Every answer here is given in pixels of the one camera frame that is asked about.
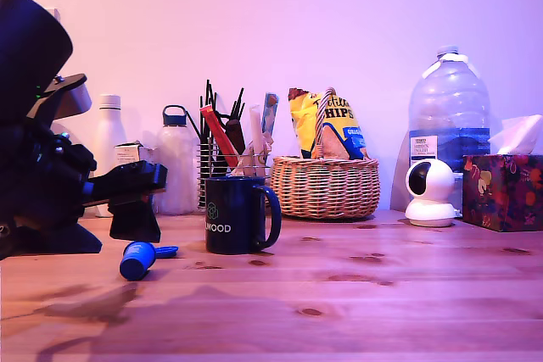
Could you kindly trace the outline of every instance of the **colorful tissue box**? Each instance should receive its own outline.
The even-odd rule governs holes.
[[[543,156],[464,157],[463,221],[495,231],[543,230]]]

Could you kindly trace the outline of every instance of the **red marker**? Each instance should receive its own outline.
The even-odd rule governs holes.
[[[204,116],[205,123],[210,127],[213,137],[217,140],[219,149],[224,154],[224,159],[227,161],[228,167],[235,169],[238,166],[238,155],[227,134],[222,130],[221,124],[213,111],[213,107],[211,105],[204,106],[200,109],[200,112],[202,112],[202,115]]]

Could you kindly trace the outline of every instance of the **jug label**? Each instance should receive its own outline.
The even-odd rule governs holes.
[[[438,137],[437,136],[415,136],[411,137],[411,162],[424,159],[438,158]]]

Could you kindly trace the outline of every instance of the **white water bottle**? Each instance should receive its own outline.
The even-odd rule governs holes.
[[[108,173],[115,167],[115,146],[126,143],[125,128],[120,120],[120,96],[100,95],[98,128],[94,134],[92,154],[97,163],[94,176]],[[97,205],[96,216],[113,216],[108,204]]]
[[[179,108],[184,114],[166,114]],[[164,127],[158,137],[158,161],[168,169],[165,192],[155,196],[159,214],[183,215],[196,209],[193,171],[193,139],[187,127],[187,110],[168,105],[162,111]]]

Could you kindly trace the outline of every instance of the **white security camera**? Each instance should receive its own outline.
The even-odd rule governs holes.
[[[407,190],[413,196],[406,218],[417,226],[450,226],[455,209],[448,199],[454,185],[451,167],[443,161],[417,161],[406,174]]]

